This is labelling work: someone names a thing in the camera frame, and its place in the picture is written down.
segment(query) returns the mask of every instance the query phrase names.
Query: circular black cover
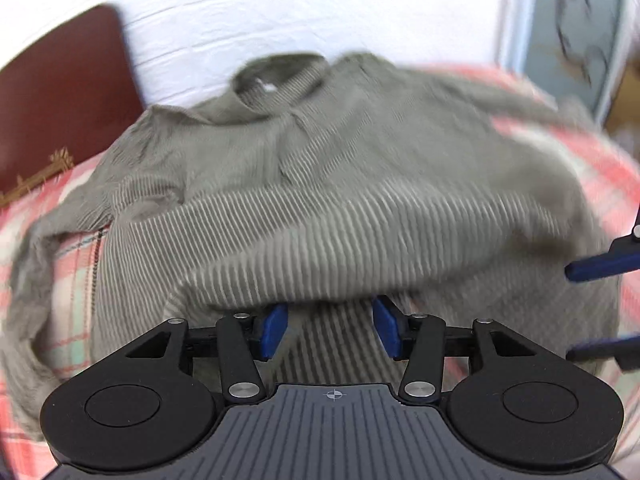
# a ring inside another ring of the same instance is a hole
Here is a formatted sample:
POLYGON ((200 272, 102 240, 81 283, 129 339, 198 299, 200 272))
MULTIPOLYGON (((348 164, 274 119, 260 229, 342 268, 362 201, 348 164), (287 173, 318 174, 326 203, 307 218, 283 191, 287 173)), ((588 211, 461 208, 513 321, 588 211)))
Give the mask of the circular black cover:
POLYGON ((53 391, 40 425, 56 459, 90 470, 135 471, 196 446, 213 424, 211 394, 161 361, 125 358, 94 366, 53 391))
POLYGON ((463 380, 447 412, 455 430, 494 460, 531 471, 607 459, 623 407, 604 382, 561 359, 498 358, 463 380))

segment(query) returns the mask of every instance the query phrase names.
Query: striped fabric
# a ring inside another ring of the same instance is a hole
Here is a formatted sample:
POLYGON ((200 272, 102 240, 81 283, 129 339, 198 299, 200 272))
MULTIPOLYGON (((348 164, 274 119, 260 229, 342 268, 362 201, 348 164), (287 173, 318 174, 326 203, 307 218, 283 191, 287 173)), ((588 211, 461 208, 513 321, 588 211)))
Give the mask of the striped fabric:
MULTIPOLYGON (((540 99, 545 97, 528 84, 500 71, 487 68, 477 69, 470 67, 447 67, 447 71, 459 72, 469 78, 477 78, 500 85, 529 96, 540 99)), ((571 130, 553 130, 542 128, 532 123, 516 121, 498 122, 500 129, 514 136, 519 136, 529 142, 544 147, 554 153, 554 156, 563 158, 580 179, 581 184, 599 218, 604 222, 611 235, 618 235, 628 230, 630 222, 635 218, 635 209, 640 200, 640 173, 636 165, 612 147, 600 136, 575 132, 571 130)), ((8 271, 13 253, 20 236, 28 225, 38 216, 53 208, 66 195, 70 188, 84 181, 96 160, 75 168, 64 175, 57 183, 47 184, 44 189, 38 190, 28 197, 2 212, 0 216, 0 307, 6 311, 9 301, 8 271)), ((75 235, 71 240, 66 240, 59 250, 56 261, 56 282, 54 284, 54 307, 52 320, 47 325, 46 336, 41 342, 43 358, 61 377, 72 375, 83 369, 89 362, 87 329, 90 323, 93 290, 95 288, 95 270, 97 269, 97 257, 105 239, 108 238, 108 229, 87 235, 75 235)), ((638 330, 640 328, 640 277, 638 273, 631 273, 623 281, 622 330, 624 332, 638 330)), ((417 310, 417 305, 406 304, 408 310, 417 310)), ((358 322, 370 322, 366 305, 354 305, 352 311, 358 322)), ((312 343, 312 348, 317 349, 324 344, 327 338, 335 338, 334 341, 342 344, 350 338, 356 338, 358 347, 363 352, 376 351, 379 343, 375 337, 369 334, 353 334, 345 330, 348 325, 344 313, 333 310, 329 327, 331 332, 324 329, 313 329, 303 340, 312 343)), ((347 352, 338 350, 338 358, 346 364, 346 373, 355 374, 358 380, 369 380, 375 373, 363 368, 355 371, 354 359, 347 352)), ((295 368, 294 362, 289 362, 290 368, 295 368)), ((451 360, 447 363, 449 375, 454 378, 461 377, 461 370, 451 360)), ((398 377, 398 371, 389 369, 390 377, 398 377)), ((278 372, 278 379, 284 378, 286 368, 278 372)), ((325 374, 331 374, 327 370, 315 369, 311 363, 301 370, 302 376, 314 381, 325 374)), ((341 372, 336 372, 336 380, 341 372)), ((615 364, 607 364, 602 371, 602 377, 612 384, 621 398, 625 401, 625 429, 620 437, 616 463, 624 466, 625 461, 640 456, 640 449, 635 446, 640 436, 640 410, 636 410, 640 390, 639 378, 634 374, 622 376, 615 364)), ((0 395, 0 431, 2 445, 8 455, 9 462, 20 478, 41 478, 53 466, 53 460, 48 453, 46 445, 28 440, 13 420, 10 408, 4 392, 0 395)), ((640 471, 640 468, 628 469, 628 478, 635 479, 640 476, 632 476, 632 471, 640 471)))

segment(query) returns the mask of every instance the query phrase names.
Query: red and white plaid fabric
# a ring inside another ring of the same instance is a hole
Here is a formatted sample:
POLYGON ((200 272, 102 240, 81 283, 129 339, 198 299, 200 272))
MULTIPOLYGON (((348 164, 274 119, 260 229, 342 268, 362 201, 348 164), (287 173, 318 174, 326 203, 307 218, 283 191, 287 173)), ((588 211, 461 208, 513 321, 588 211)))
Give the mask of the red and white plaid fabric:
MULTIPOLYGON (((538 100, 549 100, 526 80, 495 68, 439 66, 430 70, 454 72, 538 100)), ((607 233, 612 238, 629 233, 640 203, 640 167, 607 137, 594 132, 543 128, 506 118, 496 118, 495 125, 503 134, 535 144, 556 156, 559 164, 568 165, 607 233)), ((0 317, 4 317, 9 304, 10 266, 22 235, 35 219, 83 184, 98 160, 96 156, 80 164, 0 211, 0 317)), ((95 273, 107 235, 108 229, 73 235, 58 251, 52 314, 38 344, 43 359, 62 378, 71 377, 90 364, 88 343, 95 273)), ((620 311, 620 333, 640 332, 640 271, 623 277, 620 311)), ((452 360, 447 361, 449 366, 455 366, 452 360)), ((613 465, 626 478, 640 480, 640 372, 622 374, 612 361, 607 362, 600 376, 616 390, 625 405, 625 423, 613 465)), ((56 465, 47 445, 26 438, 13 420, 1 379, 0 444, 9 467, 21 480, 42 478, 56 465)))

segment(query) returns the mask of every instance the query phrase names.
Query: triangular cutout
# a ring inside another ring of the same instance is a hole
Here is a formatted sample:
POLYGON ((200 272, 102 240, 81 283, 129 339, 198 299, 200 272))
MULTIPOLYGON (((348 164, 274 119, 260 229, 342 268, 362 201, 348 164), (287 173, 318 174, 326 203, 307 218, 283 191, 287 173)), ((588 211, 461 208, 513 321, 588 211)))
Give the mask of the triangular cutout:
POLYGON ((129 352, 127 357, 134 359, 159 359, 164 356, 170 337, 170 332, 158 332, 155 336, 143 342, 142 345, 129 352))
POLYGON ((500 357, 524 357, 533 356, 536 353, 522 343, 512 339, 503 332, 491 332, 491 340, 494 342, 496 353, 500 357))

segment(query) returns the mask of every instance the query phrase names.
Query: gray ribbed plate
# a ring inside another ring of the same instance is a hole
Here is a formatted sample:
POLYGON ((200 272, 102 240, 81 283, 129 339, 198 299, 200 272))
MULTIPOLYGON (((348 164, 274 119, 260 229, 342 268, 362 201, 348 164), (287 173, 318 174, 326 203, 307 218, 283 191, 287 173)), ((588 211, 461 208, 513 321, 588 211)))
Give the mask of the gray ribbed plate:
MULTIPOLYGON (((100 475, 63 465, 48 478, 96 477, 100 475)), ((460 444, 436 409, 405 406, 383 384, 338 388, 284 384, 258 405, 229 409, 197 450, 172 464, 121 478, 620 480, 604 465, 560 476, 500 468, 460 444)))

